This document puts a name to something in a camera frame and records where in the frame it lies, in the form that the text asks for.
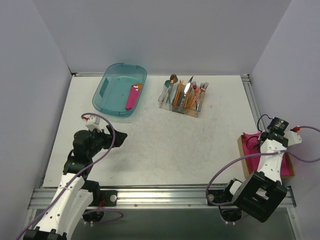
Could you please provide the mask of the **orange chopstick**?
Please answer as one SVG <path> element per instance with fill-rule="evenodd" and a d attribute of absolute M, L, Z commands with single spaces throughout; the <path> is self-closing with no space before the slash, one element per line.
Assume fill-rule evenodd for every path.
<path fill-rule="evenodd" d="M 178 97 L 177 104 L 176 104 L 175 106 L 177 106 L 177 105 L 178 105 L 179 100 L 180 100 L 180 97 L 182 96 L 182 87 L 183 87 L 183 84 L 181 85 L 180 94 L 179 94 L 179 97 Z"/>
<path fill-rule="evenodd" d="M 182 84 L 183 84 L 183 81 L 179 80 L 179 83 L 178 83 L 178 86 L 177 86 L 177 89 L 176 89 L 176 93 L 175 93 L 175 98 L 174 98 L 174 101 L 173 101 L 173 103 L 172 103 L 173 106 L 176 106 L 176 105 L 177 105 Z"/>

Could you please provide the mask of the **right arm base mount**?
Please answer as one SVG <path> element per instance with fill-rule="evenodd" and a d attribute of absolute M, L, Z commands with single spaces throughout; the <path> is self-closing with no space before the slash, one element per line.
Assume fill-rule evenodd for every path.
<path fill-rule="evenodd" d="M 205 190 L 206 204 L 214 207 L 237 207 L 232 203 L 234 195 L 229 190 L 224 189 L 206 189 Z"/>

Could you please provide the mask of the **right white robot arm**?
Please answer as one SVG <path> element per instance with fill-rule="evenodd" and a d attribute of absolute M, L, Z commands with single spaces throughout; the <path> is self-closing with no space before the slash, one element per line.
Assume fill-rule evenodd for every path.
<path fill-rule="evenodd" d="M 274 117 L 260 138 L 259 164 L 244 182 L 232 179 L 222 191 L 222 200 L 235 205 L 264 223 L 287 195 L 282 184 L 281 165 L 289 140 L 285 130 L 289 123 Z"/>

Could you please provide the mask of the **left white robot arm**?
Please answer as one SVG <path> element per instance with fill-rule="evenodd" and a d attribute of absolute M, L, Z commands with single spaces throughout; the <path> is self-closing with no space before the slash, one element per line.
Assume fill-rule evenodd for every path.
<path fill-rule="evenodd" d="M 49 206 L 35 220 L 34 228 L 27 226 L 23 240 L 70 240 L 87 207 L 101 201 L 100 185 L 88 180 L 93 157 L 101 150 L 120 147 L 127 134 L 107 125 L 108 133 L 98 126 L 79 130 L 73 136 L 73 148 L 64 164 L 59 186 Z"/>

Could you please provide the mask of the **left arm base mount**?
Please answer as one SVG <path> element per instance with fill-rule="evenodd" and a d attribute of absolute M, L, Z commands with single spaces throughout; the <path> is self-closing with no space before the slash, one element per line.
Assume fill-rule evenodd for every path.
<path fill-rule="evenodd" d="M 115 207 L 117 205 L 118 191 L 114 189 L 96 189 L 88 190 L 93 196 L 90 207 Z"/>

